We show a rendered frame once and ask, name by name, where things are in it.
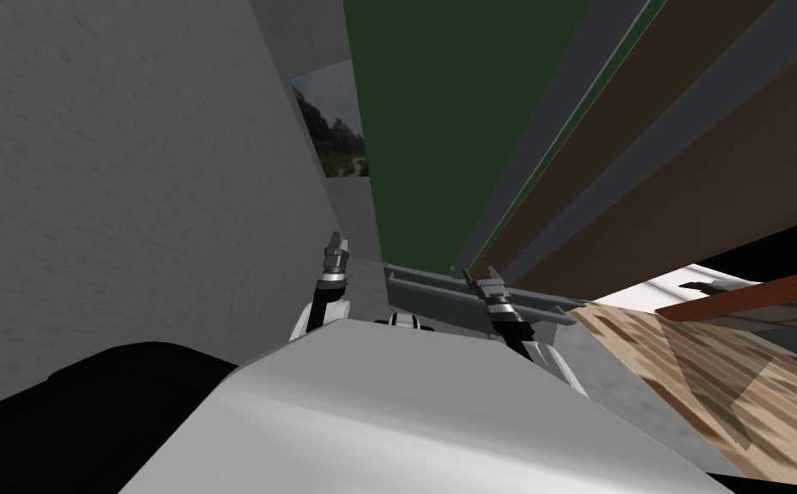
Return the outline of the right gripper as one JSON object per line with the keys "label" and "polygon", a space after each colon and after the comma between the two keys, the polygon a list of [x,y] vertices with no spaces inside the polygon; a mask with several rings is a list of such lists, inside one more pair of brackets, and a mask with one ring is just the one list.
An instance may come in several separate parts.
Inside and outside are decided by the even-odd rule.
{"label": "right gripper", "polygon": [[510,296],[504,285],[504,280],[493,267],[487,268],[488,277],[484,280],[475,280],[473,276],[463,269],[463,278],[470,289],[476,289],[478,298],[486,306],[509,304]]}

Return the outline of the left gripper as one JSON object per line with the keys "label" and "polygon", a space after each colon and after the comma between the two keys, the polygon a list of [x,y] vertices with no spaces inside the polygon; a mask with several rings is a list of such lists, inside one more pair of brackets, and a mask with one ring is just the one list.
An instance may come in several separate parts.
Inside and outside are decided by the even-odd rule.
{"label": "left gripper", "polygon": [[324,250],[323,274],[345,274],[348,258],[348,239],[334,231]]}

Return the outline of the dark green door leaf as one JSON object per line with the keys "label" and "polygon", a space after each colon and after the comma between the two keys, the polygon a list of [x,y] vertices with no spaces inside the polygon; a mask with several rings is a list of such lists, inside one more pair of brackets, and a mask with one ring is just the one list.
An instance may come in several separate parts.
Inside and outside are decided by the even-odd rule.
{"label": "dark green door leaf", "polygon": [[470,268],[665,0],[344,0],[382,258]]}

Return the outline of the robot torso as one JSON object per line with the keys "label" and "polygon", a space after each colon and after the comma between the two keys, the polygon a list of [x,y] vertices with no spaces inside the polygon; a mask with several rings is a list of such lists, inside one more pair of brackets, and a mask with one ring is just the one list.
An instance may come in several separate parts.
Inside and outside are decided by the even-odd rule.
{"label": "robot torso", "polygon": [[732,494],[492,340],[341,319],[223,380],[119,494]]}

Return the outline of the reddish brown wooden table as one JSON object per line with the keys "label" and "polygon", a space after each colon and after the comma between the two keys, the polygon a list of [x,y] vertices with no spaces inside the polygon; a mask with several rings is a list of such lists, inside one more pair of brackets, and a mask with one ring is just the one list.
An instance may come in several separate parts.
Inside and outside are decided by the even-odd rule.
{"label": "reddish brown wooden table", "polygon": [[795,303],[797,275],[669,305],[657,309],[655,313],[674,321],[702,321],[716,316]]}

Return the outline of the mountain landscape wall picture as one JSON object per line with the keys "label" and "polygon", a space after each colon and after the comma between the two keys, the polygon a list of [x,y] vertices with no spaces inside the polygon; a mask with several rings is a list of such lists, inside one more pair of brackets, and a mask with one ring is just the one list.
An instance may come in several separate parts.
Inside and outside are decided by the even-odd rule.
{"label": "mountain landscape wall picture", "polygon": [[367,177],[368,159],[351,59],[290,80],[327,178]]}

